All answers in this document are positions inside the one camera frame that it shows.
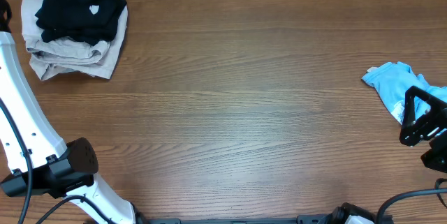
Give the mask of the black t-shirt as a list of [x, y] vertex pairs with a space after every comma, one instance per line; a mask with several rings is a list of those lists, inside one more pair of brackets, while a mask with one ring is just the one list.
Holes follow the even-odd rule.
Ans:
[[46, 43], [68, 37], [95, 45], [115, 39], [125, 7], [125, 0], [43, 0], [36, 25]]

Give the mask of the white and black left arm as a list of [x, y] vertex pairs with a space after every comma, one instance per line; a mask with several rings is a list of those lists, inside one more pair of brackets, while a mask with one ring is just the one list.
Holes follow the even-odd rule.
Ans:
[[1, 189], [9, 197], [24, 197], [18, 221], [24, 222], [32, 196], [47, 193], [61, 202], [40, 222], [72, 202], [97, 223], [145, 223], [99, 174], [89, 141], [81, 137], [65, 143], [46, 119], [22, 71], [11, 17], [7, 0], [1, 0], [1, 143], [10, 169]]

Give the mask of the light blue t-shirt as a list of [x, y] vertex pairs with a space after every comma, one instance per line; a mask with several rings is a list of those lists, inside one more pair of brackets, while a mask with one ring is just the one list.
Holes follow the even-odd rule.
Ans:
[[446, 102], [446, 87], [430, 85], [422, 74], [416, 75], [409, 65], [402, 62], [371, 67], [362, 81], [376, 89], [386, 109], [400, 124], [404, 117], [405, 93], [412, 86]]

